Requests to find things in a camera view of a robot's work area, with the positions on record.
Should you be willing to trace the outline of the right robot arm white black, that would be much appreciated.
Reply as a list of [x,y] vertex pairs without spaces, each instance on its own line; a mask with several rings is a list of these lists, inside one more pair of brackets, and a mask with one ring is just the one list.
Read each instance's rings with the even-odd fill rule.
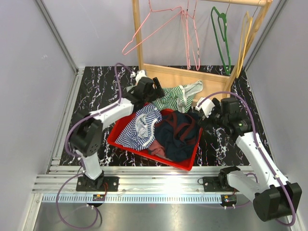
[[251,179],[239,167],[222,168],[216,177],[216,184],[223,191],[239,191],[253,204],[255,213],[262,221],[279,220],[291,216],[287,224],[293,226],[302,195],[298,183],[291,183],[282,174],[266,149],[251,115],[244,115],[240,109],[241,98],[200,98],[197,111],[203,111],[207,124],[224,128],[237,147],[243,152],[253,169]]

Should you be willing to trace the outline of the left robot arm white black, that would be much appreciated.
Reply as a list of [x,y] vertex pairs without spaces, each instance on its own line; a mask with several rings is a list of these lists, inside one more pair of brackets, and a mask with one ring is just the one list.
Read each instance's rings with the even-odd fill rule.
[[84,170],[80,185],[93,191],[106,186],[97,154],[102,145],[103,130],[164,95],[158,78],[141,77],[137,85],[120,97],[119,101],[80,117],[65,140],[66,145],[72,146],[73,154],[81,159]]

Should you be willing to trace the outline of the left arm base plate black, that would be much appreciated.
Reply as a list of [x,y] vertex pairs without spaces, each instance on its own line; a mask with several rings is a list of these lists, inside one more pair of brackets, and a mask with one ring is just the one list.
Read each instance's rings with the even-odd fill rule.
[[78,177],[76,191],[77,192],[117,192],[119,185],[119,177],[105,176],[91,180],[86,176]]

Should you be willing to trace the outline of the green white striped tank top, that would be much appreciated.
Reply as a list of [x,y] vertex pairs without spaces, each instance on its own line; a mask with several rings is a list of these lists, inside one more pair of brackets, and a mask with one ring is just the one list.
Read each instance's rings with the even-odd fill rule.
[[172,109],[181,113],[187,113],[195,96],[203,90],[201,80],[192,84],[178,85],[173,88],[163,88],[164,96],[152,102],[160,111]]

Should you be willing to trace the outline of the yellow plastic hanger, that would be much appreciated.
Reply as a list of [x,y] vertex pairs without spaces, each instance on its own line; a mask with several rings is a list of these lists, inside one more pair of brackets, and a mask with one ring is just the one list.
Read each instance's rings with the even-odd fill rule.
[[244,54],[246,51],[246,46],[248,43],[248,36],[252,27],[253,17],[249,15],[249,12],[246,12],[242,22],[242,29],[241,29],[241,38],[240,38],[240,46],[239,46],[239,53],[238,53],[238,60],[237,60],[237,70],[235,77],[238,78],[240,72],[242,70],[244,64]]

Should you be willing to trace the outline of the aluminium frame rail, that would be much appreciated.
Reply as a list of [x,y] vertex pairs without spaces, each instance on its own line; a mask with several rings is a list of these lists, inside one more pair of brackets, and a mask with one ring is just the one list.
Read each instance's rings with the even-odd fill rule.
[[[76,191],[78,167],[60,164],[77,89],[81,86],[86,72],[86,68],[80,68],[77,72],[65,108],[66,114],[51,152],[48,170],[36,177],[31,204],[22,227],[25,231],[35,229],[43,203],[55,204],[56,197],[60,197],[61,203],[77,204],[80,207],[92,202],[91,192]],[[255,179],[250,165],[241,166],[240,170],[249,178]],[[219,166],[193,167],[190,171],[174,167],[104,167],[107,176],[119,177],[118,191],[108,192],[105,203],[203,204],[211,208],[214,203],[220,202],[222,192],[204,192],[197,179],[217,175],[219,171]]]

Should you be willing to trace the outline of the wooden clothes rack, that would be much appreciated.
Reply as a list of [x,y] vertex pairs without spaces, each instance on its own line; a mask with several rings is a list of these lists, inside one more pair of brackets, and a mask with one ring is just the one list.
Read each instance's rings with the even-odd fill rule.
[[[212,2],[222,2],[227,3],[227,0],[209,0]],[[240,4],[240,5],[251,5],[257,6],[257,9],[260,7],[260,11],[256,17],[252,21],[252,27],[248,36],[248,43],[246,46],[246,51],[244,54],[244,58],[246,57],[251,44],[254,41],[256,34],[262,22],[272,4],[272,0],[229,0],[230,4]],[[139,70],[146,70],[150,77],[162,77],[163,84],[166,84],[167,87],[175,87],[176,84],[188,84],[191,83],[189,80],[202,80],[205,81],[206,84],[209,84],[209,87],[206,87],[206,90],[201,91],[205,96],[205,93],[214,93],[214,90],[223,90],[230,91],[232,83],[236,79],[235,74],[237,70],[237,64],[234,66],[231,74],[228,76],[217,75],[211,73],[204,73],[193,70],[186,69],[178,69],[173,67],[154,65],[154,64],[145,64],[143,57],[138,58]]]

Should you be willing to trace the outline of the red plastic tray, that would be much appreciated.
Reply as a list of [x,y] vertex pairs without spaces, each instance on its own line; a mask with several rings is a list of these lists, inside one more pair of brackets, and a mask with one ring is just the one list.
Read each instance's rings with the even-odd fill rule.
[[[165,109],[165,110],[162,110],[160,111],[161,112],[161,115],[162,117],[173,112],[174,110],[172,109]],[[124,118],[121,118],[119,119],[116,123],[115,123],[115,126],[114,128],[112,129],[109,137],[108,137],[108,143],[114,147],[118,147],[118,148],[121,148],[123,150],[126,150],[128,152],[131,152],[131,153],[134,153],[134,154],[137,154],[139,156],[142,156],[142,157],[145,157],[145,158],[148,158],[148,159],[151,159],[151,160],[154,160],[156,162],[159,162],[161,164],[165,164],[165,165],[168,165],[168,166],[172,166],[172,167],[176,167],[176,168],[179,168],[179,169],[182,169],[182,170],[186,170],[186,171],[189,171],[191,170],[192,166],[193,166],[193,163],[194,163],[194,158],[195,158],[195,155],[196,155],[196,152],[197,152],[197,147],[198,147],[198,143],[199,143],[199,140],[200,140],[200,137],[201,137],[201,132],[202,132],[202,129],[200,128],[200,131],[199,131],[199,138],[198,138],[198,142],[193,150],[193,154],[191,156],[191,158],[187,159],[187,160],[184,160],[184,161],[181,161],[181,162],[173,162],[167,158],[160,158],[156,155],[150,155],[148,153],[148,148],[145,149],[145,150],[141,150],[141,151],[136,151],[136,150],[133,150],[133,149],[130,149],[130,148],[126,148],[126,147],[123,147],[122,145],[120,144],[116,144],[115,141],[116,139],[118,138],[118,136],[120,135],[120,133],[122,132],[122,130],[125,128],[125,126],[133,119],[133,117],[135,116],[136,112],[129,115],[129,116],[126,116]]]

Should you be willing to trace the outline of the blue white striped tank top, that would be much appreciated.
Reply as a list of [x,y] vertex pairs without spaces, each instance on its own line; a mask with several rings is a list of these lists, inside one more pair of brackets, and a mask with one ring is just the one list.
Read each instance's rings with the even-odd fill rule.
[[115,143],[136,151],[145,150],[155,141],[155,125],[161,121],[161,112],[154,104],[149,103],[136,112]]

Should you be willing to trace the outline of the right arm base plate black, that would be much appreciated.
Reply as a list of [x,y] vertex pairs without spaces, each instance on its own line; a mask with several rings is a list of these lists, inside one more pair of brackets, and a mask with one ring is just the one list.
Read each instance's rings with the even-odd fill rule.
[[202,177],[197,180],[197,183],[203,187],[204,192],[228,192],[230,190],[222,176]]

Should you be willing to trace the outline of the red tank top grey trim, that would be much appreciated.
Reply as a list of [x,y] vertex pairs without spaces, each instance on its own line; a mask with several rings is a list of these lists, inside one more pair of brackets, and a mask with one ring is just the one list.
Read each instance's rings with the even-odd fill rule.
[[156,155],[160,158],[166,158],[165,148],[157,140],[154,140],[149,146],[148,153],[150,155]]

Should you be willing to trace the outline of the navy maroon tank top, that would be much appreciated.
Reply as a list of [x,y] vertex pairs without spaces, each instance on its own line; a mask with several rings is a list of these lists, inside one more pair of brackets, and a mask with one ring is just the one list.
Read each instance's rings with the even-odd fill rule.
[[198,119],[197,113],[173,111],[155,124],[155,139],[165,149],[167,159],[181,162],[191,158],[199,138]]

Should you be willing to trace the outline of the green plastic hanger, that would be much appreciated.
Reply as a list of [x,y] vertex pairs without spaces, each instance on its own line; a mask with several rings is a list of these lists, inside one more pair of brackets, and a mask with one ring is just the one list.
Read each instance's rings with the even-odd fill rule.
[[231,73],[231,56],[227,37],[227,16],[213,6],[211,9],[211,23],[215,35],[217,49],[226,75]]

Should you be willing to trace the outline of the pink wire hanger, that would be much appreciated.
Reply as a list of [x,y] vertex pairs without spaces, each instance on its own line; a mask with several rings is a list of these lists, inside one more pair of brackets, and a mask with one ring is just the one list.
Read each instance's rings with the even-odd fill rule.
[[192,26],[193,26],[193,32],[194,32],[194,41],[193,41],[193,38],[192,38],[191,33],[190,33],[190,37],[192,39],[193,50],[194,50],[194,54],[195,54],[195,59],[196,59],[196,61],[193,61],[193,62],[194,62],[194,65],[196,67],[196,70],[198,71],[200,69],[201,60],[200,60],[199,38],[198,38],[198,32],[197,32],[197,26],[196,26],[197,3],[198,3],[198,1],[195,0],[193,10],[192,10],[192,14],[189,13],[189,9],[188,9],[188,13],[190,15],[190,17],[189,17],[189,33],[190,33],[190,20],[192,20]]
[[186,9],[182,10],[182,13],[181,13],[181,24],[182,24],[183,35],[184,35],[187,70],[191,70],[193,61],[196,61],[194,50],[193,50],[192,39],[189,33],[189,17],[190,17],[188,13],[189,5],[190,5],[190,1],[188,0]]
[[[144,19],[141,19],[141,3],[146,3],[149,7],[149,12]],[[131,40],[123,47],[122,54],[128,55],[133,50],[136,50],[137,57],[142,58],[142,44],[172,20],[181,17],[182,9],[183,7],[179,4],[174,7],[168,6],[165,8],[157,8],[156,6],[153,6],[153,2],[151,0],[133,0],[132,10],[134,34]]]

